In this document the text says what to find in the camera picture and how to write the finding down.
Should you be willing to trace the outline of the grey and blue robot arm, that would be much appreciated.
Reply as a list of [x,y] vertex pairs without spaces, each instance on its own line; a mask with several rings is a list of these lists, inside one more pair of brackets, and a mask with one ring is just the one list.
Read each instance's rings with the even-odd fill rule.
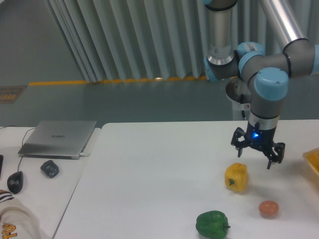
[[212,23],[210,48],[204,58],[211,81],[236,77],[248,90],[238,93],[238,102],[249,105],[247,128],[237,128],[231,144],[238,154],[250,147],[262,152],[269,164],[281,163],[285,144],[274,142],[277,123],[288,92],[289,79],[319,72],[319,47],[309,42],[286,0],[262,0],[260,5],[282,52],[265,55],[256,42],[231,48],[231,11],[234,0],[205,0]]

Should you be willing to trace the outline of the person's cream sleeved forearm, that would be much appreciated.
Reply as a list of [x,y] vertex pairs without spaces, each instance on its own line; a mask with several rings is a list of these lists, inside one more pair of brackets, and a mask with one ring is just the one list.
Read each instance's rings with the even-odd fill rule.
[[6,190],[0,191],[0,237],[2,239],[41,238],[36,217]]

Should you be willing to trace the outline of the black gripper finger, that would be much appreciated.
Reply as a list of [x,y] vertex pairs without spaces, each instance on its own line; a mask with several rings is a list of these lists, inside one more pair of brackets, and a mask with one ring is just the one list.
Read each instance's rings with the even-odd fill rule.
[[272,163],[281,163],[285,154],[286,144],[283,142],[271,142],[263,148],[263,154],[268,159],[267,169],[270,169]]
[[238,127],[233,133],[231,145],[238,151],[237,157],[241,157],[243,149],[248,147],[248,138],[246,132]]

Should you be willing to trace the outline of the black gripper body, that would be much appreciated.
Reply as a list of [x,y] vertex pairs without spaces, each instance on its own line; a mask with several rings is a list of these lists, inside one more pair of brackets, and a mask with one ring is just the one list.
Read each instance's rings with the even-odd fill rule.
[[251,147],[258,151],[270,151],[275,146],[274,135],[276,127],[273,129],[261,130],[255,129],[254,126],[248,124],[247,131],[244,133],[244,139],[240,142],[244,147]]

